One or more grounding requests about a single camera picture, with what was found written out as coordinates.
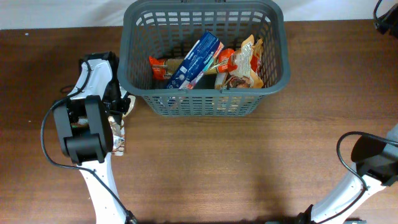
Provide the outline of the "beige brown snack pouch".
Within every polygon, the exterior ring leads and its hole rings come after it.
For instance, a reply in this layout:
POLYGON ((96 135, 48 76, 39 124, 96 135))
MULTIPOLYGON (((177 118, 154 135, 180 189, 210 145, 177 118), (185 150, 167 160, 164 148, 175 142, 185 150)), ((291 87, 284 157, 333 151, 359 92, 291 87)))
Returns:
POLYGON ((113 150, 112 153, 115 156, 123 156, 125 151, 125 128, 124 119, 131 113, 134 108, 136 97, 129 95, 127 97, 129 106, 126 112, 112 111, 108 117, 111 130, 113 132, 113 150))

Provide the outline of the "red orange pasta packet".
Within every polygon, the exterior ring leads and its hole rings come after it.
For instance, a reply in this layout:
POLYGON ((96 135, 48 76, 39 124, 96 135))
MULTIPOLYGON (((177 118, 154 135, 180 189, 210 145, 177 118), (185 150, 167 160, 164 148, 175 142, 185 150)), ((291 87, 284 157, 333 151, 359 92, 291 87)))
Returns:
MULTIPOLYGON (((228 71, 228 61, 230 56, 234 54, 233 49, 224 49, 215 59, 213 64, 204 72, 205 75, 214 75, 217 73, 224 73, 228 71)), ((178 66, 183 62, 183 58, 162 58, 156 59, 149 57, 149 63, 153 72, 153 78, 156 80, 168 80, 178 69, 178 66)))

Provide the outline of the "grey plastic shopping basket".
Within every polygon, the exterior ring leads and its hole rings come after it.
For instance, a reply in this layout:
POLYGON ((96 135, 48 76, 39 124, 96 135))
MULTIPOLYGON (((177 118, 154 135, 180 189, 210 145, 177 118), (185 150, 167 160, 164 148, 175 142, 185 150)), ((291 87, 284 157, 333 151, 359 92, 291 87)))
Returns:
POLYGON ((273 1, 136 1, 124 13, 118 79, 164 116, 244 116, 290 80, 273 1))

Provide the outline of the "blue rectangular food box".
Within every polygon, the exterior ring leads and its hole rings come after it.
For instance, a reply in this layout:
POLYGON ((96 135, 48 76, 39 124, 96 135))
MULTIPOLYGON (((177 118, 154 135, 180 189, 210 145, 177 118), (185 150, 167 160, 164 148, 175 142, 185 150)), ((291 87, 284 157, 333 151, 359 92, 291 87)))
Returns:
POLYGON ((181 90, 195 86, 192 81, 208 70, 223 48, 219 38, 206 31, 185 56, 165 88, 181 90))

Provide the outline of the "tan orange snack pouch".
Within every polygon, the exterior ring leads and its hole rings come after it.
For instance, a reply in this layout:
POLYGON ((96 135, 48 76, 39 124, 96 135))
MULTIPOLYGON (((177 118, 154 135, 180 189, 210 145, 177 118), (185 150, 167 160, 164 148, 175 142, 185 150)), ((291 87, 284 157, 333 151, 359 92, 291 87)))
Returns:
POLYGON ((215 89, 262 88, 264 82, 259 76, 263 41, 257 42, 250 35, 238 50, 224 49, 215 63, 217 73, 215 89))

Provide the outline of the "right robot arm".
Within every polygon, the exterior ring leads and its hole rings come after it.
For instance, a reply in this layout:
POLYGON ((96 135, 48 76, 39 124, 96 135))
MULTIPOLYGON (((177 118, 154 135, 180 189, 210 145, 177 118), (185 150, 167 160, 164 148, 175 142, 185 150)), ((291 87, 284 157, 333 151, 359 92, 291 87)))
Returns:
POLYGON ((367 199, 397 182, 397 126, 384 138, 362 131, 344 133, 336 143, 336 154, 348 172, 324 199, 299 213, 294 223, 350 223, 349 216, 367 199), (351 165, 344 161, 340 149, 350 136, 359 137, 351 152, 351 165))

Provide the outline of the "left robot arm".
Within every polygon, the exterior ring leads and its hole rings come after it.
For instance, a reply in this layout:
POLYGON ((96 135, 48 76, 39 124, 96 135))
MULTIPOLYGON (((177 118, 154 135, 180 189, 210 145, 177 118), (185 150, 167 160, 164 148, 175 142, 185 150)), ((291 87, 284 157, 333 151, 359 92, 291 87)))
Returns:
POLYGON ((112 156, 124 154, 124 119, 136 99, 119 84, 115 53, 88 54, 79 64, 77 83, 52 108, 62 153, 82 174, 97 223, 136 223, 119 198, 111 167, 112 156))

